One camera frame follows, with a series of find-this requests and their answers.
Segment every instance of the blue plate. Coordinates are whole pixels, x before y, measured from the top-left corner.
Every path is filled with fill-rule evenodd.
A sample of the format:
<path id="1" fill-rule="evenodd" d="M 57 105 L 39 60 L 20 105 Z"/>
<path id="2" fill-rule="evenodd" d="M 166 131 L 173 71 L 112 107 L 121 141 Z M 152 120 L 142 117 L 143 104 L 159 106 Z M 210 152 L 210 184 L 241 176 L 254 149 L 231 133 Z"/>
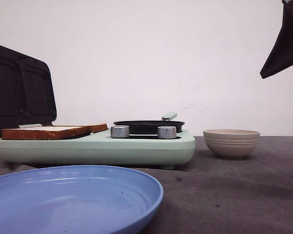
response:
<path id="1" fill-rule="evenodd" d="M 163 198 L 158 180 L 112 166 L 64 166 L 0 176 L 0 234 L 135 234 Z"/>

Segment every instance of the knob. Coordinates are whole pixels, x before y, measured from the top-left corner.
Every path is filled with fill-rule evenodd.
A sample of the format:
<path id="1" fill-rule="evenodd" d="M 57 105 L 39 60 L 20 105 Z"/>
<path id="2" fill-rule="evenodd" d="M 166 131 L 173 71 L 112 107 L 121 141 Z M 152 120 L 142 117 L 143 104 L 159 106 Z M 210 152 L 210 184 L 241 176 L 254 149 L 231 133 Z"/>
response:
<path id="1" fill-rule="evenodd" d="M 175 126 L 161 126 L 157 128 L 157 137 L 159 139 L 175 139 L 177 138 Z"/>
<path id="2" fill-rule="evenodd" d="M 117 125 L 111 127 L 112 138 L 127 138 L 129 137 L 129 126 Z"/>

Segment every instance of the appliance foot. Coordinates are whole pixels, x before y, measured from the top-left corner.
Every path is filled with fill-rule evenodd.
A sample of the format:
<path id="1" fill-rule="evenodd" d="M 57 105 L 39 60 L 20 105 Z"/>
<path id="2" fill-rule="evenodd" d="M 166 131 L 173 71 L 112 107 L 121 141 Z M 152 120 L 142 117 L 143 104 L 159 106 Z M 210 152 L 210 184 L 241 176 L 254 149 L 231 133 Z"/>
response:
<path id="1" fill-rule="evenodd" d="M 172 170 L 175 168 L 175 165 L 161 165 L 160 168 L 164 170 Z"/>

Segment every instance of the pan handle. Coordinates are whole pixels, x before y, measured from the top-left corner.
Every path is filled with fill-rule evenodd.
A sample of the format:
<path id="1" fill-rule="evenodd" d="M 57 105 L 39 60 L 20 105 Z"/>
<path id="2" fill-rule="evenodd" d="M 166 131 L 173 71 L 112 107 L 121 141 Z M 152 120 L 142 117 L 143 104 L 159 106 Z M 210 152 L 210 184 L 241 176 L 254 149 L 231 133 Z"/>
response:
<path id="1" fill-rule="evenodd" d="M 171 121 L 173 118 L 177 117 L 177 113 L 176 112 L 169 112 L 165 115 L 162 116 L 162 121 Z"/>

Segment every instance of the white wall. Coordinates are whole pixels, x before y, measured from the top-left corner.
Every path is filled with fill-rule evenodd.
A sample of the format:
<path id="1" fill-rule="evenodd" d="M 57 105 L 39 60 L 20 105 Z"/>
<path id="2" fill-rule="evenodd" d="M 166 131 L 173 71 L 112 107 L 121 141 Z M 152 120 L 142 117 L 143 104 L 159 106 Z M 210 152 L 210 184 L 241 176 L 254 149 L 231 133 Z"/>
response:
<path id="1" fill-rule="evenodd" d="M 0 0 L 0 45 L 45 61 L 55 124 L 176 120 L 293 136 L 293 67 L 262 80 L 281 1 Z"/>

